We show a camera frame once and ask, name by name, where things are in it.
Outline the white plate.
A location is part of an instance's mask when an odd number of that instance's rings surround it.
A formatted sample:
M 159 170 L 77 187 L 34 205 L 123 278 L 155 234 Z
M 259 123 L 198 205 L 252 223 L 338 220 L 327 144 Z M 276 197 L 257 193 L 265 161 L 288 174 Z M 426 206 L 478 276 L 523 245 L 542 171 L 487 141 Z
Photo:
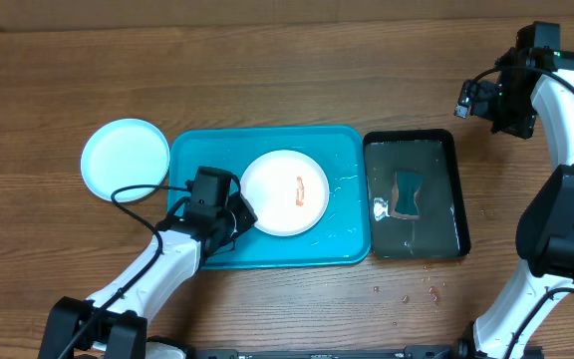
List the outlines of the white plate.
M 311 229 L 330 197 L 321 166 L 293 150 L 269 152 L 254 160 L 243 174 L 241 192 L 257 217 L 255 227 L 275 236 Z

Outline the green orange sponge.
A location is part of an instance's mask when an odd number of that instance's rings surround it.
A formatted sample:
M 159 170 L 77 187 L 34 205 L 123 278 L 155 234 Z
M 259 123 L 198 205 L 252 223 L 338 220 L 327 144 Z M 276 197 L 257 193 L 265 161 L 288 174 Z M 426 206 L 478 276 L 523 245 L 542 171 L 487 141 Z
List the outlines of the green orange sponge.
M 390 215 L 395 218 L 416 220 L 420 218 L 417 196 L 423 177 L 413 172 L 396 172 L 392 189 Z

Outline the light blue plate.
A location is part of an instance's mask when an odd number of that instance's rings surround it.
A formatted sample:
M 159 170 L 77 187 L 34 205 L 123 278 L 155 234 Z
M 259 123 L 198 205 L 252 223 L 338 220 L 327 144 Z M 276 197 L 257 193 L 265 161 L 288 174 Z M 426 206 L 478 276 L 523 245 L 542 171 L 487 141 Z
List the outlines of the light blue plate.
M 164 134 L 140 119 L 110 122 L 86 142 L 80 170 L 88 190 L 103 200 L 142 199 L 165 179 L 170 148 Z

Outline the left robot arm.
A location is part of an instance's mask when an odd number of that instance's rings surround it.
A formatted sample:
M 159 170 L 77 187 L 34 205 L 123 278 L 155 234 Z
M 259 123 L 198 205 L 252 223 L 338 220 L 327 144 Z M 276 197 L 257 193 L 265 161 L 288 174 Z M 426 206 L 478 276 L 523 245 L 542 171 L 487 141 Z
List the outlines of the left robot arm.
M 51 309 L 39 355 L 72 358 L 95 348 L 107 358 L 185 358 L 179 345 L 152 342 L 148 325 L 163 305 L 221 248 L 256 221 L 231 172 L 201 167 L 157 224 L 142 254 L 116 279 L 88 298 L 62 297 Z

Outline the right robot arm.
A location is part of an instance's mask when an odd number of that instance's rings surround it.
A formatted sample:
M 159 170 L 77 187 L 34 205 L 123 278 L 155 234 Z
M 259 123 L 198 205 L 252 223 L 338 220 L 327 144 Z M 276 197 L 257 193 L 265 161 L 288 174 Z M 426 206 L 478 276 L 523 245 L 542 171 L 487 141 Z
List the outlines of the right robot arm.
M 516 228 L 517 266 L 489 309 L 472 322 L 449 358 L 540 358 L 530 337 L 574 294 L 574 52 L 561 28 L 535 21 L 497 58 L 498 78 L 482 72 L 463 83 L 454 113 L 491 121 L 493 132 L 529 139 L 543 125 L 552 174 Z

